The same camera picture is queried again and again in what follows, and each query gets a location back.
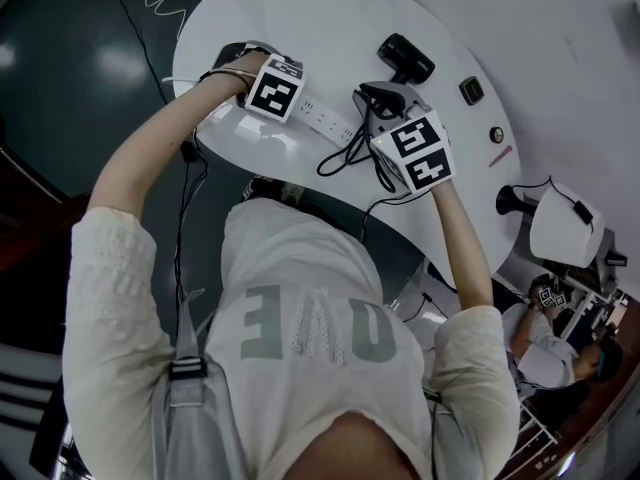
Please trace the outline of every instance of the wrist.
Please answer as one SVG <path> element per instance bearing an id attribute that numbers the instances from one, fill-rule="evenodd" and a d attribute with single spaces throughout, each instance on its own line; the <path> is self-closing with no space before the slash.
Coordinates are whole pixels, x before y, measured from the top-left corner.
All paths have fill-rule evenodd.
<path id="1" fill-rule="evenodd" d="M 241 77 L 242 79 L 240 77 L 241 75 L 235 76 L 229 73 L 217 72 L 209 75 L 200 85 L 207 90 L 222 91 L 226 97 L 225 99 L 228 99 L 241 92 L 246 92 L 247 88 L 251 89 L 254 80 L 249 77 Z"/>
<path id="2" fill-rule="evenodd" d="M 436 185 L 431 188 L 431 193 L 433 197 L 441 198 L 448 197 L 451 193 L 455 193 L 455 187 L 453 186 L 453 182 L 451 180 L 443 181 L 442 183 Z"/>

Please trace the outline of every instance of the white sweatshirt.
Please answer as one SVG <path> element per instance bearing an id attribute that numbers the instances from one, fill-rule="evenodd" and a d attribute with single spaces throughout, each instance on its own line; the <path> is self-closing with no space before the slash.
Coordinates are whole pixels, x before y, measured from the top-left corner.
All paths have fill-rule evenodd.
<path id="1" fill-rule="evenodd" d="M 149 397 L 172 357 L 149 290 L 154 256 L 131 215 L 97 208 L 74 228 L 65 401 L 97 480 L 152 477 Z M 251 478 L 281 479 L 346 411 L 373 420 L 431 478 L 423 356 L 382 307 L 362 245 L 315 217 L 253 200 L 229 214 L 222 277 L 205 352 L 224 369 Z M 463 311 L 440 328 L 432 387 L 473 429 L 485 477 L 495 477 L 519 422 L 496 309 Z"/>

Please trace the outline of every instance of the seated person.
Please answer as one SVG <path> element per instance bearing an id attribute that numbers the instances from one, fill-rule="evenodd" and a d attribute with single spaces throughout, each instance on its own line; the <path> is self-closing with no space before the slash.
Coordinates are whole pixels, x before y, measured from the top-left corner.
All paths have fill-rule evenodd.
<path id="1" fill-rule="evenodd" d="M 530 289 L 531 303 L 512 305 L 502 315 L 504 343 L 520 399 L 537 389 L 558 389 L 579 380 L 610 380 L 620 368 L 622 349 L 610 334 L 588 340 L 577 351 L 553 334 L 555 305 L 543 307 L 539 285 Z"/>

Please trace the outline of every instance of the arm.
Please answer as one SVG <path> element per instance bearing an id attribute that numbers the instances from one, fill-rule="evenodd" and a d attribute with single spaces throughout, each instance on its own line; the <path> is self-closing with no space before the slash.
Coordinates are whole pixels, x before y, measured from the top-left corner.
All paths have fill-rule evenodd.
<path id="1" fill-rule="evenodd" d="M 257 71 L 265 58 L 246 56 L 234 67 Z M 149 119 L 109 160 L 73 229 L 64 397 L 95 478 L 153 477 L 149 403 L 174 352 L 151 295 L 156 245 L 139 219 L 182 140 L 243 88 L 241 80 L 212 75 Z"/>
<path id="2" fill-rule="evenodd" d="M 488 307 L 493 305 L 489 266 L 453 184 L 447 181 L 432 192 L 460 305 L 469 311 L 454 315 L 438 329 L 431 387 L 473 434 L 484 478 L 494 478 L 516 443 L 520 413 L 504 350 L 502 318 Z M 434 439 L 443 439 L 435 428 Z"/>
<path id="3" fill-rule="evenodd" d="M 451 181 L 431 189 L 440 214 L 451 272 L 462 309 L 492 306 L 491 272 L 482 246 Z"/>
<path id="4" fill-rule="evenodd" d="M 555 314 L 556 311 L 556 306 L 555 304 L 544 308 L 543 313 L 545 318 L 547 319 L 547 322 L 549 322 L 549 327 L 551 328 L 551 330 L 553 330 L 553 315 Z"/>
<path id="5" fill-rule="evenodd" d="M 252 52 L 226 67 L 257 73 L 266 59 Z M 169 103 L 113 154 L 96 182 L 89 209 L 106 206 L 140 219 L 149 189 L 184 139 L 210 112 L 244 89 L 235 77 L 213 74 Z"/>
<path id="6" fill-rule="evenodd" d="M 536 316 L 538 315 L 538 307 L 535 305 L 530 305 L 527 312 L 520 320 L 520 325 L 518 326 L 518 331 L 514 334 L 511 339 L 511 352 L 518 359 L 522 359 L 525 352 L 531 345 L 531 341 L 529 340 L 529 336 L 531 336 L 531 328 L 533 327 L 533 323 L 536 320 Z"/>

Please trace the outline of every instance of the sweatshirt sleeve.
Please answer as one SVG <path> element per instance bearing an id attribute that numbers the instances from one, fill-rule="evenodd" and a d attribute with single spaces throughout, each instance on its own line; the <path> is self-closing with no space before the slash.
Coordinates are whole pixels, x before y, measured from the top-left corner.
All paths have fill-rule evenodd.
<path id="1" fill-rule="evenodd" d="M 150 398 L 173 356 L 150 293 L 156 245 L 132 215 L 94 208 L 73 228 L 64 397 L 94 478 L 152 478 Z"/>
<path id="2" fill-rule="evenodd" d="M 499 311 L 479 306 L 451 317 L 436 333 L 435 351 L 430 388 L 470 427 L 484 476 L 494 478 L 513 451 L 520 423 Z"/>

